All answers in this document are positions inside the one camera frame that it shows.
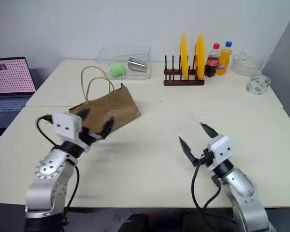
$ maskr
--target red bottle cap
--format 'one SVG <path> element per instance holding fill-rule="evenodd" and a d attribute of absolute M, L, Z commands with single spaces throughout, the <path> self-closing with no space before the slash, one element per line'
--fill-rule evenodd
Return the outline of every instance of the red bottle cap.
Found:
<path fill-rule="evenodd" d="M 214 43 L 214 46 L 213 46 L 214 49 L 219 49 L 219 47 L 220 47 L 220 44 Z"/>

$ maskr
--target clear plastic container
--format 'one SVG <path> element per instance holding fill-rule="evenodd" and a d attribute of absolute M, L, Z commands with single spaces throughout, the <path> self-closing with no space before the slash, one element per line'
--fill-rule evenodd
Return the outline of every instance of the clear plastic container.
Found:
<path fill-rule="evenodd" d="M 258 72 L 262 64 L 263 62 L 259 58 L 240 52 L 233 56 L 231 69 L 239 75 L 252 76 Z"/>
<path fill-rule="evenodd" d="M 103 69 L 110 79 L 149 79 L 151 77 L 151 62 L 149 62 L 149 46 L 104 46 L 96 58 L 97 65 Z M 132 70 L 129 59 L 145 64 L 143 72 Z"/>

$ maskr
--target black cable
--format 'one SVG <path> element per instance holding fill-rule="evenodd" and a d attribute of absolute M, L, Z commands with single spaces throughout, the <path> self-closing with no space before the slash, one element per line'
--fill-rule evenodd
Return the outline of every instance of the black cable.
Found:
<path fill-rule="evenodd" d="M 203 206 L 204 211 L 206 210 L 207 206 L 220 194 L 220 191 L 221 191 L 221 186 L 218 186 L 217 192 L 210 199 L 208 199 L 208 201 Z"/>
<path fill-rule="evenodd" d="M 192 199 L 193 199 L 193 202 L 195 204 L 195 206 L 197 207 L 197 209 L 202 213 L 204 214 L 205 216 L 210 216 L 210 217 L 215 217 L 215 218 L 220 218 L 220 219 L 224 219 L 224 220 L 227 220 L 229 222 L 232 222 L 235 224 L 235 222 L 228 218 L 228 217 L 224 217 L 224 216 L 217 216 L 217 215 L 213 215 L 213 214 L 210 214 L 208 212 L 205 212 L 201 209 L 201 207 L 198 205 L 197 203 L 197 200 L 195 198 L 195 195 L 194 195 L 194 184 L 195 184 L 195 179 L 197 177 L 197 174 L 198 174 L 198 171 L 199 171 L 199 168 L 201 166 L 201 163 L 197 163 L 197 166 L 195 167 L 195 171 L 194 171 L 194 174 L 193 174 L 193 178 L 192 178 L 192 182 L 191 182 L 191 194 L 192 194 Z"/>
<path fill-rule="evenodd" d="M 45 115 L 45 116 L 39 117 L 37 122 L 36 122 L 36 126 L 37 126 L 39 132 L 44 136 L 44 138 L 47 139 L 52 145 L 56 146 L 56 144 L 50 138 L 48 138 L 46 134 L 44 134 L 44 132 L 41 130 L 41 128 L 39 126 L 39 122 L 42 119 L 47 120 L 47 119 L 45 119 L 45 117 L 47 117 L 47 116 Z"/>
<path fill-rule="evenodd" d="M 75 166 L 75 170 L 76 170 L 76 175 L 77 175 L 77 180 L 76 180 L 76 184 L 75 184 L 75 188 L 74 188 L 74 191 L 73 191 L 73 194 L 69 200 L 69 203 L 67 204 L 67 207 L 65 208 L 65 210 L 63 211 L 63 218 L 66 217 L 67 213 L 68 213 L 68 210 L 69 210 L 69 207 L 73 201 L 73 198 L 76 194 L 76 191 L 77 191 L 77 188 L 78 188 L 78 184 L 79 184 L 79 170 L 78 170 L 78 167 Z"/>

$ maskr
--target laptop keyboard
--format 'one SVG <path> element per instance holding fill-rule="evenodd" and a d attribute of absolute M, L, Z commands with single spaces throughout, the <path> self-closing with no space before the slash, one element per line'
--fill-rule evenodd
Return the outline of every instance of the laptop keyboard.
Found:
<path fill-rule="evenodd" d="M 20 111 L 28 99 L 0 100 L 0 112 Z"/>

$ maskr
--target orange soda bottle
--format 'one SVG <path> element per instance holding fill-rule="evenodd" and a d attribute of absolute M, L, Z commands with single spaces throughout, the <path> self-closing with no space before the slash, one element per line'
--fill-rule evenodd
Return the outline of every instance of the orange soda bottle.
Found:
<path fill-rule="evenodd" d="M 232 42 L 227 41 L 226 47 L 220 51 L 220 58 L 219 58 L 218 66 L 216 69 L 217 75 L 224 75 L 227 71 L 227 67 L 230 62 L 230 56 L 232 54 L 231 46 L 232 46 Z"/>

